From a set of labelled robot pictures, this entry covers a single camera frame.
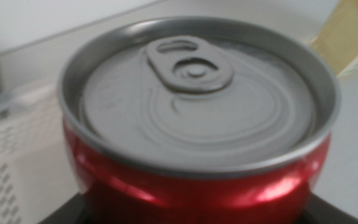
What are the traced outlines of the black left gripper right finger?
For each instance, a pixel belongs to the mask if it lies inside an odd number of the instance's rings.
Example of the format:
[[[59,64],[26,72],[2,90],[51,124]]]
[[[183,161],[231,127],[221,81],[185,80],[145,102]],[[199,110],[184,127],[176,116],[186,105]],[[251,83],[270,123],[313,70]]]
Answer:
[[[303,211],[303,224],[358,224],[358,218],[312,194]]]

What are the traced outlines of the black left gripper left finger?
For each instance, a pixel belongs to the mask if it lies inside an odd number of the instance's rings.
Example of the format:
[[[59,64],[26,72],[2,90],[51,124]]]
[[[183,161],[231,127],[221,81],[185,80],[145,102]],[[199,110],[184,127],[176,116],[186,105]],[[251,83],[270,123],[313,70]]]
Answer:
[[[75,194],[39,224],[85,224],[89,223],[89,215],[85,209],[83,197]]]

